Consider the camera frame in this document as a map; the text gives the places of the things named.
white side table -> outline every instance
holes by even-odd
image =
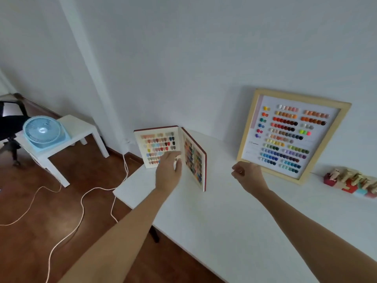
[[[67,187],[69,186],[69,182],[51,163],[49,157],[63,150],[64,148],[73,145],[77,141],[80,141],[83,145],[86,145],[87,141],[85,140],[85,137],[90,134],[93,135],[94,140],[101,150],[103,157],[107,158],[109,156],[109,153],[107,152],[106,147],[97,131],[97,128],[94,125],[84,122],[72,115],[64,116],[58,119],[58,121],[67,130],[69,136],[71,137],[71,140],[63,142],[61,145],[58,145],[51,149],[43,150],[41,152],[36,152],[34,150],[31,144],[26,140],[23,131],[16,134],[16,141],[20,143],[21,147],[24,148],[42,167],[49,170],[64,187]]]

wooden floor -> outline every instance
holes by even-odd
[[[31,115],[48,114],[27,106]],[[111,154],[103,158],[92,137],[83,146],[78,142],[50,159],[71,183],[59,193],[41,189],[30,211],[17,223],[0,226],[0,282],[45,282],[48,256],[53,246],[78,224],[82,195],[93,187],[115,188],[125,176],[123,160]],[[59,190],[59,183],[41,169],[23,150],[21,167],[12,166],[12,157],[0,156],[0,224],[16,220],[28,208],[40,187]],[[130,174],[140,164],[127,159]],[[78,231],[55,249],[49,282],[57,282],[74,262],[111,228],[114,199],[111,191],[94,190],[84,198],[85,216]],[[123,218],[130,209],[116,200],[114,216]],[[161,240],[146,241],[125,282],[222,282],[180,247],[158,232]]]

hand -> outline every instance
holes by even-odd
[[[242,187],[251,195],[256,196],[269,188],[262,175],[261,167],[246,162],[238,162],[232,169],[232,176],[238,180]]]
[[[156,189],[166,192],[168,195],[178,185],[182,174],[182,160],[178,159],[174,170],[174,159],[181,152],[166,152],[160,158],[160,164],[156,170]]]

color swatch book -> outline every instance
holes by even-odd
[[[168,151],[181,151],[186,166],[196,184],[206,189],[207,154],[185,128],[166,126],[134,131],[146,168],[157,167]]]

left hand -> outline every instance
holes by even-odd
[[[181,152],[166,152],[160,158],[160,164],[156,170],[156,190],[170,193],[178,185],[182,174],[182,160],[178,159],[174,170],[174,159]]]

